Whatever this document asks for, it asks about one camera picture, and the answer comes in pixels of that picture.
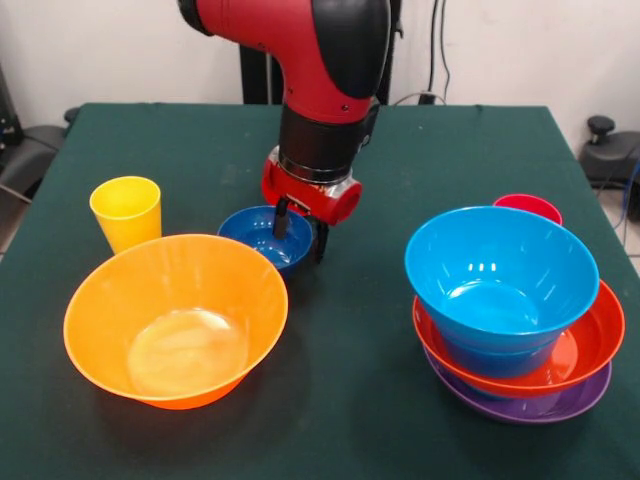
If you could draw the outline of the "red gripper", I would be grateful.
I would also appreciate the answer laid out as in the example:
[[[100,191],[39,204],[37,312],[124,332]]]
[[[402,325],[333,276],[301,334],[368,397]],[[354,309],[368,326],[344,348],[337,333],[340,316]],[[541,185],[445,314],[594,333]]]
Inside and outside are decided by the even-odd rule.
[[[287,173],[279,164],[279,148],[269,153],[263,169],[262,194],[268,204],[275,205],[273,236],[284,238],[288,229],[289,207],[301,215],[311,215],[314,238],[311,254],[316,263],[325,255],[329,225],[346,220],[362,196],[363,186],[349,174],[335,184],[312,184]]]

